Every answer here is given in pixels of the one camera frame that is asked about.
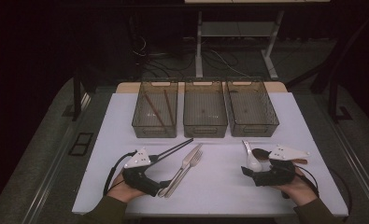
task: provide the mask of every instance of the cable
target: cable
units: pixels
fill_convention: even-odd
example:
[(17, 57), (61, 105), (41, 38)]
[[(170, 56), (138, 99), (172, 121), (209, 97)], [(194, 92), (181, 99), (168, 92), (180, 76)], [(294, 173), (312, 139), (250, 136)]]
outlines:
[(146, 53), (141, 54), (141, 53), (136, 52), (134, 49), (132, 49), (132, 52), (134, 54), (137, 54), (138, 56), (141, 56), (141, 57), (146, 57), (147, 56)]
[(143, 69), (146, 70), (146, 71), (148, 71), (148, 72), (150, 72), (150, 73), (152, 73), (155, 77), (160, 77), (160, 76), (158, 76), (156, 73), (154, 73), (152, 70), (150, 70), (148, 68), (143, 67)]
[(165, 68), (165, 69), (167, 69), (167, 70), (177, 72), (177, 71), (183, 71), (183, 70), (186, 70), (187, 68), (189, 68), (189, 67), (191, 66), (191, 64), (192, 64), (192, 62), (193, 62), (193, 59), (194, 59), (194, 58), (195, 58), (195, 57), (194, 57), (194, 55), (193, 55), (193, 57), (191, 57), (190, 63), (189, 63), (188, 65), (186, 65), (185, 67), (183, 67), (183, 68), (171, 68), (171, 67), (167, 67), (166, 65), (164, 65), (164, 64), (162, 64), (162, 63), (158, 63), (158, 62), (156, 62), (155, 60), (152, 60), (152, 61), (151, 61), (151, 63), (157, 63), (157, 64), (159, 64), (160, 66), (164, 67), (164, 68)]
[(205, 63), (207, 63), (210, 67), (214, 68), (214, 69), (217, 69), (217, 70), (221, 70), (221, 71), (226, 71), (226, 70), (229, 70), (230, 68), (227, 67), (227, 66), (224, 66), (223, 68), (219, 68), (219, 67), (216, 67), (215, 65), (211, 64), (208, 56), (206, 56), (206, 54), (202, 54), (202, 59), (205, 61)]
[[(213, 50), (213, 49), (208, 49), (209, 51), (211, 51), (213, 54), (217, 54), (218, 56), (220, 55), (220, 54), (218, 54), (215, 50)], [(225, 52), (225, 53), (228, 53), (229, 55), (231, 55), (231, 57), (234, 59), (234, 63), (228, 63), (227, 62), (227, 60), (226, 59), (224, 59), (222, 62), (221, 62), (221, 56), (219, 56), (218, 57), (218, 59), (216, 60), (216, 59), (213, 59), (213, 58), (211, 58), (211, 57), (209, 57), (209, 56), (207, 56), (207, 54), (205, 54), (205, 56), (206, 57), (208, 57), (210, 60), (212, 60), (213, 62), (216, 62), (216, 63), (221, 63), (221, 64), (224, 64), (224, 65), (226, 65), (226, 64), (228, 64), (228, 65), (230, 65), (230, 66), (237, 66), (238, 64), (239, 64), (239, 60), (232, 54), (232, 53), (230, 53), (230, 52)]]
[[(184, 49), (183, 51), (194, 51), (195, 48), (190, 48), (190, 49)], [(161, 52), (161, 53), (149, 53), (149, 56), (164, 56), (164, 55), (169, 55), (170, 57), (168, 58), (174, 58), (176, 57), (175, 55), (169, 53), (169, 52)]]
[(232, 68), (227, 62), (225, 62), (225, 60), (215, 51), (215, 50), (213, 50), (213, 49), (211, 49), (211, 51), (213, 52), (213, 53), (215, 53), (215, 54), (217, 54), (217, 56), (219, 56), (220, 58), (221, 58), (221, 60), (227, 65), (227, 67), (229, 67), (231, 70), (233, 70), (234, 72), (236, 72), (236, 73), (238, 73), (238, 74), (240, 74), (240, 75), (243, 75), (243, 76), (245, 76), (245, 77), (250, 77), (249, 75), (247, 75), (247, 74), (244, 74), (244, 73), (242, 73), (242, 72), (239, 72), (239, 71), (237, 71), (236, 69), (234, 69), (234, 68)]
[(117, 187), (120, 183), (122, 183), (123, 181), (125, 181), (125, 180), (122, 180), (122, 181), (120, 181), (118, 184), (115, 184), (115, 185), (113, 185), (113, 186), (111, 186), (111, 188), (109, 188), (109, 190), (107, 191), (107, 193), (109, 193), (112, 189), (114, 189), (115, 187)]
[(180, 81), (183, 81), (184, 77), (185, 77), (184, 74), (181, 71), (177, 71), (177, 72), (181, 74), (181, 80)]
[(157, 65), (151, 64), (151, 63), (146, 63), (146, 65), (149, 65), (149, 66), (158, 68), (159, 70), (163, 71), (166, 74), (167, 77), (170, 77), (169, 74), (163, 68), (161, 68), (161, 67), (159, 67)]
[(146, 40), (141, 35), (139, 37), (144, 41), (143, 48), (141, 48), (141, 50), (143, 50), (143, 49), (146, 48), (147, 42), (146, 42)]
[(312, 176), (313, 180), (315, 181), (315, 187), (316, 187), (316, 189), (319, 189), (318, 181), (316, 181), (316, 178), (309, 171), (307, 171), (305, 168), (303, 168), (301, 166), (295, 166), (295, 167), (300, 168), (301, 170), (307, 172), (310, 176)]
[(327, 169), (329, 169), (329, 171), (334, 173), (341, 180), (342, 184), (344, 185), (345, 190), (347, 191), (347, 194), (348, 194), (348, 205), (347, 205), (347, 207), (348, 207), (348, 216), (344, 217), (342, 219), (343, 222), (347, 222), (347, 220), (348, 220), (348, 218), (349, 218), (349, 216), (352, 212), (352, 206), (353, 206), (352, 193), (349, 189), (349, 186), (348, 186), (347, 182), (345, 182), (344, 178), (341, 175), (339, 175), (338, 172), (336, 172), (333, 168), (331, 168), (329, 166), (327, 166)]
[(268, 70), (268, 72), (269, 72), (269, 71), (271, 71), (272, 69), (277, 68), (277, 66), (278, 66), (280, 63), (282, 63), (283, 61), (285, 61), (286, 59), (288, 59), (288, 58), (289, 58), (289, 57), (290, 57), (294, 52), (296, 52), (298, 49), (300, 49), (300, 48), (303, 46), (303, 44), (304, 44), (304, 42), (301, 42), (301, 45), (300, 45), (297, 49), (293, 50), (293, 51), (292, 51), (292, 52), (290, 52), (288, 55), (286, 55), (286, 57), (284, 57), (283, 59), (281, 59), (279, 62), (275, 63), (275, 64), (274, 64), (274, 66)]
[[(259, 40), (259, 38), (252, 37), (251, 39), (255, 40), (257, 42), (252, 43), (252, 44), (248, 44), (248, 45), (243, 46), (243, 47), (240, 47), (240, 49), (243, 50), (243, 49), (246, 49), (246, 48), (255, 47), (255, 46), (261, 45), (263, 43), (261, 40)], [(219, 51), (226, 51), (227, 49), (230, 48), (230, 47), (223, 47), (221, 42), (223, 42), (223, 41), (220, 41), (218, 45), (212, 45), (212, 44), (210, 44), (210, 42), (207, 42), (206, 47), (209, 48), (209, 49), (214, 49), (214, 50), (218, 49)]]
[(108, 177), (107, 177), (107, 180), (106, 180), (106, 183), (105, 183), (105, 188), (103, 189), (103, 195), (107, 195), (107, 193), (108, 193), (108, 186), (109, 186), (109, 184), (111, 182), (111, 179), (112, 179), (112, 176), (115, 174), (115, 171), (117, 170), (117, 167), (120, 164), (120, 162), (122, 162), (126, 157), (133, 157), (136, 152), (137, 152), (137, 150), (134, 151), (134, 152), (130, 152), (130, 153), (127, 153), (127, 154), (123, 155), (115, 163), (115, 165), (111, 168), (110, 173), (108, 174)]

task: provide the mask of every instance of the plastic bin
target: plastic bin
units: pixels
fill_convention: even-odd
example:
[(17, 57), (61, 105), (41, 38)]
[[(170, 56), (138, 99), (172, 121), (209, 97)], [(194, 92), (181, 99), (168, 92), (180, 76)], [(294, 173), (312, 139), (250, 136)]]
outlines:
[(189, 77), (185, 79), (184, 136), (223, 138), (228, 126), (222, 79)]
[(228, 77), (225, 102), (231, 135), (270, 137), (279, 125), (277, 114), (260, 77)]
[(177, 78), (143, 78), (132, 120), (136, 137), (177, 137), (177, 91)]

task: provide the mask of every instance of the cord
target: cord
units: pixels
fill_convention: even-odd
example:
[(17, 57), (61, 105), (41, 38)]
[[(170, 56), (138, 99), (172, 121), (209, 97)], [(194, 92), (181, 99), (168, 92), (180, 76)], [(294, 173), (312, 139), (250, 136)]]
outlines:
[(157, 65), (154, 65), (154, 64), (151, 64), (151, 63), (146, 63), (146, 65), (148, 66), (152, 66), (152, 67), (155, 67), (155, 68), (158, 68), (159, 70), (163, 71), (164, 74), (167, 76), (167, 77), (170, 77), (170, 75), (161, 67), (157, 66)]
[(304, 44), (304, 42), (301, 42), (301, 45), (297, 49), (293, 50), (288, 55), (286, 55), (286, 57), (284, 57), (283, 59), (281, 59), (279, 62), (275, 63), (274, 66), (268, 70), (268, 72), (271, 71), (272, 69), (276, 69), (277, 66), (280, 63), (282, 63), (283, 61), (287, 60), (293, 53), (295, 53), (298, 49), (300, 49), (303, 46), (303, 44)]
[[(186, 53), (184, 53), (184, 54), (187, 54), (187, 53), (193, 53), (193, 51), (195, 50), (196, 48), (189, 48), (189, 49), (184, 49), (183, 51), (190, 51), (190, 52), (186, 52)], [(149, 53), (149, 56), (153, 56), (153, 57), (160, 57), (160, 56), (169, 56), (169, 57), (167, 57), (167, 58), (175, 58), (175, 57), (177, 57), (177, 56), (175, 56), (175, 55), (173, 55), (173, 54), (171, 54), (171, 53), (169, 53), (169, 52), (160, 52), (160, 53)]]
[(194, 58), (195, 57), (193, 55), (192, 58), (191, 58), (191, 60), (190, 60), (190, 63), (188, 65), (186, 65), (185, 67), (183, 67), (183, 68), (171, 68), (171, 67), (167, 67), (166, 65), (164, 65), (162, 63), (158, 63), (155, 60), (152, 60), (151, 63), (157, 63), (157, 64), (159, 64), (160, 66), (162, 66), (163, 68), (165, 68), (167, 70), (178, 72), (178, 71), (183, 71), (183, 70), (188, 69), (191, 66)]
[(212, 51), (213, 53), (217, 54), (217, 56), (219, 56), (219, 58), (221, 58), (221, 60), (227, 65), (227, 67), (229, 67), (231, 70), (233, 70), (234, 72), (240, 74), (240, 75), (243, 75), (245, 77), (250, 77), (249, 75), (247, 74), (244, 74), (242, 72), (239, 72), (237, 71), (236, 69), (232, 68), (215, 50), (211, 49), (210, 51)]
[(315, 187), (316, 187), (316, 189), (319, 189), (318, 181), (316, 181), (316, 178), (309, 171), (307, 171), (305, 168), (303, 168), (301, 166), (296, 166), (296, 165), (294, 165), (294, 166), (300, 168), (301, 170), (303, 170), (305, 172), (307, 172), (313, 178), (313, 180), (315, 181)]
[(207, 54), (205, 53), (202, 53), (202, 60), (205, 61), (205, 63), (207, 63), (210, 67), (214, 68), (214, 69), (217, 69), (217, 70), (220, 70), (220, 71), (226, 71), (226, 70), (229, 70), (230, 68), (227, 67), (227, 66), (224, 66), (223, 68), (221, 67), (217, 67), (215, 65), (213, 65), (209, 60), (212, 60), (209, 56), (207, 56)]
[(333, 168), (327, 166), (327, 169), (329, 169), (329, 171), (331, 171), (332, 173), (334, 173), (342, 182), (342, 184), (344, 184), (345, 190), (347, 191), (348, 194), (348, 216), (344, 217), (342, 219), (343, 222), (347, 222), (351, 212), (352, 212), (352, 206), (353, 206), (353, 200), (352, 200), (352, 193), (349, 189), (349, 186), (347, 184), (347, 182), (345, 182), (344, 178), (338, 174), (338, 172), (336, 172)]
[(212, 60), (213, 62), (216, 62), (216, 63), (220, 63), (220, 64), (224, 64), (224, 65), (226, 65), (226, 64), (228, 64), (228, 65), (230, 65), (230, 66), (237, 66), (238, 64), (239, 64), (239, 60), (232, 54), (232, 53), (229, 53), (229, 52), (226, 52), (226, 53), (228, 53), (228, 54), (230, 54), (231, 55), (231, 57), (234, 59), (234, 63), (228, 63), (228, 61), (226, 60), (226, 59), (221, 59), (222, 58), (222, 56), (220, 56), (220, 54), (218, 54), (215, 50), (213, 50), (213, 49), (208, 49), (209, 51), (211, 51), (213, 54), (215, 54), (215, 55), (217, 55), (218, 56), (218, 59), (216, 60), (216, 59), (213, 59), (213, 58), (211, 58), (211, 57), (209, 57), (209, 56), (207, 56), (207, 54), (204, 54), (204, 56), (206, 56), (207, 58), (209, 58), (210, 60)]
[(145, 67), (143, 67), (143, 69), (144, 70), (146, 70), (146, 71), (148, 71), (148, 72), (150, 72), (150, 73), (152, 73), (155, 77), (159, 77), (156, 73), (154, 73), (151, 69), (148, 69), (148, 68), (145, 68)]
[(107, 193), (109, 193), (112, 189), (114, 189), (115, 187), (117, 187), (120, 183), (122, 183), (123, 181), (125, 181), (125, 180), (122, 180), (122, 181), (120, 181), (118, 184), (115, 184), (115, 185), (113, 185), (113, 186), (111, 186), (111, 188), (109, 188), (109, 190), (107, 191)]
[(104, 187), (104, 189), (103, 189), (103, 195), (107, 195), (107, 193), (108, 193), (108, 191), (109, 191), (109, 189), (108, 189), (108, 186), (109, 186), (109, 184), (110, 184), (110, 182), (111, 182), (111, 179), (112, 179), (112, 176), (115, 174), (115, 171), (117, 170), (117, 167), (118, 167), (118, 165), (126, 158), (126, 157), (133, 157), (134, 155), (135, 155), (135, 153), (137, 152), (137, 150), (136, 151), (134, 151), (134, 152), (130, 152), (130, 153), (127, 153), (127, 154), (125, 154), (125, 155), (123, 155), (116, 163), (115, 163), (115, 165), (111, 168), (111, 170), (110, 170), (110, 173), (108, 174), (108, 177), (107, 177), (107, 180), (106, 180), (106, 183), (105, 183), (105, 187)]
[(140, 57), (146, 57), (147, 56), (147, 53), (144, 51), (144, 49), (146, 48), (147, 46), (147, 41), (143, 38), (143, 36), (139, 35), (138, 37), (140, 37), (142, 40), (143, 40), (143, 47), (141, 47), (141, 49), (139, 50), (134, 50), (132, 49), (132, 52)]

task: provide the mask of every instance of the fork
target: fork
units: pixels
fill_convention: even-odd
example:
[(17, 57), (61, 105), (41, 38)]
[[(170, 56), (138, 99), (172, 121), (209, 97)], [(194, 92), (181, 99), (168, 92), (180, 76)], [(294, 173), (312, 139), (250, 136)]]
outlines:
[(178, 177), (178, 179), (175, 181), (175, 183), (173, 184), (173, 186), (166, 192), (166, 194), (164, 195), (165, 198), (169, 198), (170, 195), (172, 195), (173, 191), (175, 191), (175, 189), (177, 188), (178, 184), (181, 182), (181, 180), (184, 178), (184, 175), (188, 173), (188, 171), (196, 166), (199, 162), (199, 160), (201, 160), (201, 156), (202, 156), (202, 151), (199, 150), (195, 156), (193, 156), (192, 160), (190, 161), (190, 165), (187, 169), (184, 170), (184, 172), (182, 173), (182, 175), (180, 175)]
[(176, 182), (176, 180), (178, 179), (178, 177), (182, 174), (182, 172), (190, 165), (190, 161), (196, 156), (196, 154), (199, 152), (199, 149), (201, 148), (202, 143), (199, 144), (198, 146), (196, 146), (183, 160), (182, 165), (180, 167), (180, 169), (177, 171), (177, 173), (175, 174), (175, 176), (173, 176), (173, 179), (170, 181), (169, 186), (167, 186), (166, 188), (162, 189), (161, 191), (158, 192), (158, 196), (159, 197), (163, 197), (168, 190), (170, 190), (170, 188), (172, 188), (173, 183)]

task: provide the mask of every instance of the white surface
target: white surface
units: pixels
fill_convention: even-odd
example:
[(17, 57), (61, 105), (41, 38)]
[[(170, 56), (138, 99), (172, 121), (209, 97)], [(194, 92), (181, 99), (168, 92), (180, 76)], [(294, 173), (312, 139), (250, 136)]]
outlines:
[(290, 161), (295, 159), (303, 159), (310, 155), (310, 152), (304, 150), (297, 150), (292, 147), (279, 145), (269, 154), (269, 159)]
[[(242, 174), (247, 153), (242, 140), (253, 147), (272, 151), (277, 144), (309, 151), (308, 165), (303, 165), (317, 178), (320, 198), (333, 214), (346, 216), (348, 210), (328, 169), (321, 158), (303, 116), (291, 93), (270, 93), (280, 125), (272, 137), (197, 138), (170, 157), (155, 164), (146, 174), (155, 181), (173, 177), (182, 159), (197, 144), (203, 143), (203, 156), (168, 199), (143, 196), (132, 201), (126, 210), (131, 217), (280, 217), (294, 214), (294, 203), (281, 197), (278, 190), (255, 187), (251, 178)], [(100, 201), (109, 170), (124, 154), (146, 147), (150, 155), (159, 154), (187, 140), (183, 134), (183, 94), (178, 95), (177, 138), (140, 139), (131, 126), (136, 93), (120, 93), (111, 97), (102, 128), (82, 180), (74, 213), (87, 213)], [(268, 163), (263, 162), (268, 170)]]
[(145, 147), (142, 147), (140, 150), (137, 151), (137, 153), (128, 160), (124, 167), (125, 168), (134, 168), (138, 166), (145, 166), (150, 165), (151, 160), (149, 159), (149, 154), (146, 151)]

